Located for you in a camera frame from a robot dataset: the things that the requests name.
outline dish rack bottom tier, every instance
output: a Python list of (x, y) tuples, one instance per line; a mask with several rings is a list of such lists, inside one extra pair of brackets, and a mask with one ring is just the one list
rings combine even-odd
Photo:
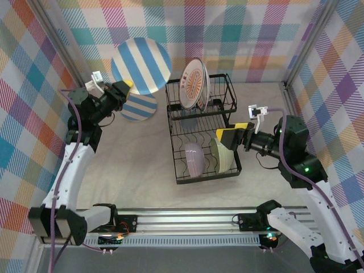
[[(229, 127), (225, 114), (194, 119), (195, 126), (193, 128), (187, 127), (187, 129), (186, 126), (183, 127), (186, 120), (172, 121), (169, 119), (177, 184), (238, 176), (241, 172), (241, 164), (237, 152), (234, 153), (234, 161), (230, 169), (224, 173), (216, 172), (218, 162), (211, 152), (212, 139), (216, 138), (216, 129)], [(184, 146), (189, 142), (197, 143), (204, 152), (206, 167), (204, 173), (199, 177), (191, 177), (188, 171)]]

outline dish rack top tier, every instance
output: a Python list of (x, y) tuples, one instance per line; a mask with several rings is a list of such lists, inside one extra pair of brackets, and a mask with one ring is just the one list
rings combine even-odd
[(206, 117), (209, 115), (230, 114), (237, 110), (237, 96), (229, 75), (216, 74), (210, 75), (209, 77), (211, 83), (210, 103), (203, 112), (197, 107), (184, 110), (180, 105), (179, 100), (180, 80), (176, 79), (167, 82), (167, 111), (170, 112), (173, 121), (186, 118)]

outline plate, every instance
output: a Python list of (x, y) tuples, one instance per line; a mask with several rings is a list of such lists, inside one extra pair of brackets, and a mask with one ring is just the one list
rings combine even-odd
[(195, 106), (201, 96), (204, 82), (204, 63), (199, 58), (194, 58), (183, 70), (180, 80), (179, 98), (183, 108), (191, 109)]
[(134, 83), (131, 93), (147, 95), (160, 90), (171, 76), (172, 63), (167, 51), (149, 38), (133, 38), (118, 46), (112, 60), (115, 81)]
[(206, 111), (210, 99), (210, 77), (205, 64), (204, 68), (205, 68), (205, 84), (201, 92), (201, 97), (197, 100), (197, 107), (201, 111)]
[(157, 110), (157, 100), (152, 94), (137, 95), (129, 92), (121, 114), (129, 121), (145, 121)]

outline light green bowl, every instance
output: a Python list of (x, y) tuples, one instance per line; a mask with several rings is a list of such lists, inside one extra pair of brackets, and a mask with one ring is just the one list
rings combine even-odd
[(217, 161), (215, 168), (217, 173), (224, 173), (230, 169), (230, 166), (234, 161), (234, 152), (226, 148), (217, 138), (212, 139), (211, 154)]

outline plaid backdrop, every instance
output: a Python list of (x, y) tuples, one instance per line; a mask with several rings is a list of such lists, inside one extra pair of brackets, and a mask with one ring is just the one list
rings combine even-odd
[[(325, 0), (57, 2), (58, 11), (43, 0), (79, 70), (84, 70), (84, 58), (106, 81), (114, 80), (110, 67), (114, 49), (141, 36), (168, 50), (172, 78), (180, 77), (191, 58), (200, 57), (210, 74), (228, 73), (238, 82), (277, 82), (292, 67)], [(73, 52), (75, 47), (83, 57)]]
[(347, 224), (364, 243), (364, 0), (342, 0), (293, 88)]
[(58, 172), (74, 87), (25, 0), (0, 1), (0, 272), (20, 272), (40, 205)]

